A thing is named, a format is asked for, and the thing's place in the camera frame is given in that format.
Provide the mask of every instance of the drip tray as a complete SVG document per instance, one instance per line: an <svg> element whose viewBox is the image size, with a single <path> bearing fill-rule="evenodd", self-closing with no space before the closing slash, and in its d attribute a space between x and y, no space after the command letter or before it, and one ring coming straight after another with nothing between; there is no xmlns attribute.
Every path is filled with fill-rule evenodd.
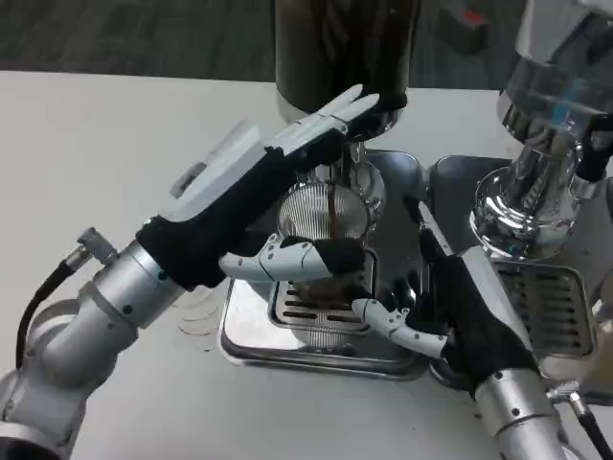
<svg viewBox="0 0 613 460"><path fill-rule="evenodd" d="M373 251L353 281L376 292L421 267L418 228L402 198L425 197L425 184L419 163L407 153L367 150L367 158L381 172L387 200L369 239ZM254 228L274 232L276 212L271 209ZM425 369L418 365L424 363L422 358L369 329L349 305L313 301L290 283L233 280L219 342L228 358L243 364L388 379L410 379Z"/></svg>
<svg viewBox="0 0 613 460"><path fill-rule="evenodd" d="M589 357L595 336L579 274L566 266L494 261L539 358Z"/></svg>
<svg viewBox="0 0 613 460"><path fill-rule="evenodd" d="M369 292L376 291L375 263L375 253L367 250L362 269L350 279L343 279L340 282L360 285ZM319 283L320 291L330 290L329 282ZM317 331L329 330L345 334L363 334L368 331L368 325L353 314L352 307L347 302L333 298L322 300L321 296L309 296L308 293L308 287L304 285L295 285L292 282L278 283L270 306L273 320L279 325Z"/></svg>

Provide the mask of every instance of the robotic hand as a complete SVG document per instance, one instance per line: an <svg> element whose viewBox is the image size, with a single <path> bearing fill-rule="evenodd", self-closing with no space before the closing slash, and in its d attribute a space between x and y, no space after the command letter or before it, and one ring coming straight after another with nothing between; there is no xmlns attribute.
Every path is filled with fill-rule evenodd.
<svg viewBox="0 0 613 460"><path fill-rule="evenodd" d="M186 290L214 287L226 276L307 280L362 265L362 248L351 240L247 231L296 184L297 174L336 161L335 145L359 134L386 104L398 104L376 94L360 98L361 92L361 85L350 88L267 142L254 126L236 126L206 167L195 165L177 181L173 205L119 254L93 229L85 232L24 313L16 369L0 380L0 458L69 457L89 395L138 330ZM53 304L29 328L37 305L92 256L104 268L78 298Z"/></svg>
<svg viewBox="0 0 613 460"><path fill-rule="evenodd" d="M546 396L528 333L485 251L454 254L428 207L407 198L420 225L420 251L436 281L444 323L416 321L356 287L352 310L401 347L445 359L465 375L486 430L507 460L580 458L560 439L559 417Z"/></svg>

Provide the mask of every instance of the gray carpet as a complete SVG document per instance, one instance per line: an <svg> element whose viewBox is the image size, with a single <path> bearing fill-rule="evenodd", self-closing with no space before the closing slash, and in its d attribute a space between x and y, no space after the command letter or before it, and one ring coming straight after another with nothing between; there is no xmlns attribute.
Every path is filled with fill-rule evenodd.
<svg viewBox="0 0 613 460"><path fill-rule="evenodd" d="M0 69L273 81L271 1L0 0ZM440 3L422 1L411 85L503 86L523 0L469 2L488 20L472 56L436 37Z"/></svg>

